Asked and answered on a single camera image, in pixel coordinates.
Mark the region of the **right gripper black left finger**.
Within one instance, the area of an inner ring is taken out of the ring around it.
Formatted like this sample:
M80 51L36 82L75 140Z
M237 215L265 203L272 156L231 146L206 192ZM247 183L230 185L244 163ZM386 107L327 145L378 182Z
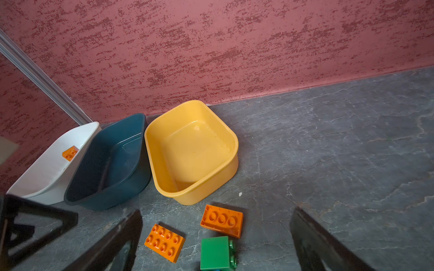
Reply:
M130 271L142 232L142 216L134 210L65 268L67 271Z

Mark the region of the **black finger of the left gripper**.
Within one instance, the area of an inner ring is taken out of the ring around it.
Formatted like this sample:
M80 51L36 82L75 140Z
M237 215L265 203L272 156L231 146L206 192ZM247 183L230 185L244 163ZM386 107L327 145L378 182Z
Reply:
M27 213L39 217L57 219L61 225L40 239L23 247L14 254L9 251L31 239L35 233L34 225L17 224L15 218L19 213ZM78 224L76 212L62 210L33 202L14 195L1 195L1 270L10 271L35 254L44 246L50 244Z

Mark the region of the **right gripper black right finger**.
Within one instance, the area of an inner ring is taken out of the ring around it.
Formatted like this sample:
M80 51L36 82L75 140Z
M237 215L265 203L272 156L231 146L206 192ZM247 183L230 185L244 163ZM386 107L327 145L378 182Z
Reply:
M290 232L303 271L324 271L325 265L332 271L373 270L300 207L293 211Z

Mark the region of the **orange lego brick studs up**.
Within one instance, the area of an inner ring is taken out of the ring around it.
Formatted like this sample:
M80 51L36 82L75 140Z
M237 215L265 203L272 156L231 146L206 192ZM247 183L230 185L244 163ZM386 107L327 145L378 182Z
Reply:
M176 263L183 248L185 238L177 233L155 224L144 245L172 263Z

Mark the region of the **orange lego brick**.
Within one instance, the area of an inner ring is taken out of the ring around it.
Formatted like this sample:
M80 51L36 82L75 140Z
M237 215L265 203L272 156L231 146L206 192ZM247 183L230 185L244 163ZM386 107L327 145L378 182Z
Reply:
M62 152L62 156L66 160L71 161L78 152L79 152L79 149L76 146L72 146L69 149L67 149L66 151Z
M244 214L207 204L200 222L203 228L239 239L243 228Z

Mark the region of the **green lego brick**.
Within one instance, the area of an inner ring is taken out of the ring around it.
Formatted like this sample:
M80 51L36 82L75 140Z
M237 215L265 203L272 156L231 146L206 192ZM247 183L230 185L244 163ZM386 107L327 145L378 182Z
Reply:
M235 244L228 236L206 238L201 241L201 271L235 271Z

